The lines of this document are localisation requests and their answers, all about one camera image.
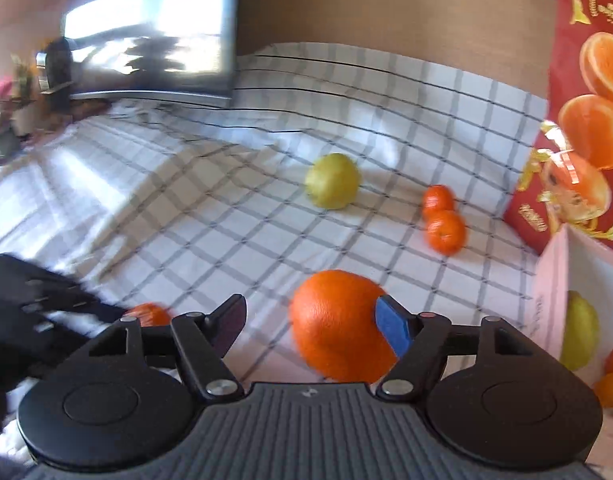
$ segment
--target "metal screw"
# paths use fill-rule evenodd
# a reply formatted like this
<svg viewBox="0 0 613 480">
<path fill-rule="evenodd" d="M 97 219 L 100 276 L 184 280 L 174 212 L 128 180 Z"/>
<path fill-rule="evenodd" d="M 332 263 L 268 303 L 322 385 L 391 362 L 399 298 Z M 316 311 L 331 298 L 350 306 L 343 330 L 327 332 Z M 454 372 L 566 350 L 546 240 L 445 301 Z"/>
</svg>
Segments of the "metal screw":
<svg viewBox="0 0 613 480">
<path fill-rule="evenodd" d="M 27 314 L 30 314 L 31 312 L 37 312 L 39 310 L 42 310 L 42 306 L 38 305 L 37 303 L 29 303 L 28 305 L 22 306 L 22 311 L 26 312 Z"/>
<path fill-rule="evenodd" d="M 308 397 L 310 399 L 311 397 L 316 396 L 318 394 L 318 391 L 315 388 L 309 388 L 308 390 L 304 390 L 300 393 L 303 397 Z"/>
<path fill-rule="evenodd" d="M 413 385 L 404 379 L 391 379 L 382 384 L 382 391 L 386 395 L 408 395 L 413 391 Z"/>
<path fill-rule="evenodd" d="M 40 323 L 33 327 L 33 330 L 36 332 L 46 332 L 46 330 L 51 330 L 55 325 L 49 321 L 45 321 L 44 323 Z"/>
<path fill-rule="evenodd" d="M 237 383 L 230 379 L 218 379 L 208 383 L 206 391 L 216 397 L 231 395 L 237 391 Z"/>
</svg>

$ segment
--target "wall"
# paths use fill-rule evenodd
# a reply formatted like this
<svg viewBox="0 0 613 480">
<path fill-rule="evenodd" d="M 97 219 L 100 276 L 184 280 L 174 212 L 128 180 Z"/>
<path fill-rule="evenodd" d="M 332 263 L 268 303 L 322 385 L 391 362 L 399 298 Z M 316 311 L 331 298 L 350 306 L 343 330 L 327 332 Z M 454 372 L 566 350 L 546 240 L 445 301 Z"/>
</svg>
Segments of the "wall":
<svg viewBox="0 0 613 480">
<path fill-rule="evenodd" d="M 68 0 L 0 0 L 0 75 L 59 30 Z M 324 41 L 419 57 L 545 95 L 555 0 L 240 0 L 238 52 Z"/>
</svg>

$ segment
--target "lemon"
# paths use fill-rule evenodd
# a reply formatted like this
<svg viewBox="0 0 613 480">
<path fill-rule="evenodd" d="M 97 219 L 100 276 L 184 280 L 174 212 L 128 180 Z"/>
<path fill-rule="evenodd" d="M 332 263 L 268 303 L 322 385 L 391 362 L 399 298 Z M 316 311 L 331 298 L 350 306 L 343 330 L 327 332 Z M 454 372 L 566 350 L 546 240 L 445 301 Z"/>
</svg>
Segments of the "lemon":
<svg viewBox="0 0 613 480">
<path fill-rule="evenodd" d="M 589 364 L 599 343 L 599 318 L 579 292 L 569 291 L 560 363 L 571 372 Z"/>
<path fill-rule="evenodd" d="M 361 181 L 355 162 L 342 153 L 330 153 L 315 161 L 304 184 L 313 204 L 342 209 L 355 200 Z"/>
</svg>

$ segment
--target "printed lemon image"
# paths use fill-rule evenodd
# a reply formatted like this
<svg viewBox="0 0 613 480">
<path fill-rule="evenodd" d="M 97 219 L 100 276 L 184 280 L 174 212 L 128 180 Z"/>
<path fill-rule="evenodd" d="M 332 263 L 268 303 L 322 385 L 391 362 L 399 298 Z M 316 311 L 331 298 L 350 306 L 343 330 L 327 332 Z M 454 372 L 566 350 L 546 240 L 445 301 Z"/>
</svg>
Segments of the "printed lemon image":
<svg viewBox="0 0 613 480">
<path fill-rule="evenodd" d="M 571 372 L 589 364 L 599 344 L 597 311 L 579 292 L 569 291 L 560 362 Z"/>
<path fill-rule="evenodd" d="M 613 169 L 613 102 L 582 95 L 560 110 L 560 128 L 571 148 L 599 170 Z"/>
<path fill-rule="evenodd" d="M 575 152 L 552 154 L 542 180 L 558 215 L 567 222 L 597 218 L 611 205 L 611 189 L 602 172 Z"/>
<path fill-rule="evenodd" d="M 613 34 L 588 38 L 579 51 L 579 68 L 589 90 L 613 102 Z"/>
</svg>

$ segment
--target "tv screen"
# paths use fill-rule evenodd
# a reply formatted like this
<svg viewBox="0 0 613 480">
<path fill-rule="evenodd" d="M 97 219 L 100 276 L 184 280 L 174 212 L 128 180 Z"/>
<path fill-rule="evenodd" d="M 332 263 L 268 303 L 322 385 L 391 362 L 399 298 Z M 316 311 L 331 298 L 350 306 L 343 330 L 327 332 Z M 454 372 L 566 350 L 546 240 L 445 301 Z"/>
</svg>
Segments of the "tv screen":
<svg viewBox="0 0 613 480">
<path fill-rule="evenodd" d="M 236 0 L 73 1 L 63 20 L 72 97 L 228 104 Z"/>
</svg>

